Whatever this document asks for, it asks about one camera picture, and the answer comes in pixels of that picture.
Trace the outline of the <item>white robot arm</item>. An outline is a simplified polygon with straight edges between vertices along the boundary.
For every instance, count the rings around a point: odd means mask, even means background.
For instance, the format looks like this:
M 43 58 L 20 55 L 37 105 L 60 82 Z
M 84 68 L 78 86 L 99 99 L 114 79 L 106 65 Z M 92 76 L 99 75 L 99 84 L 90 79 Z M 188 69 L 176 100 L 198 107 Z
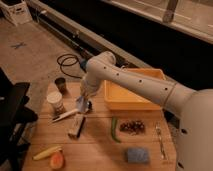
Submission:
M 213 171 L 213 89 L 194 90 L 115 64 L 115 55 L 110 51 L 90 58 L 81 94 L 93 96 L 102 81 L 108 80 L 160 105 L 180 119 L 176 171 Z

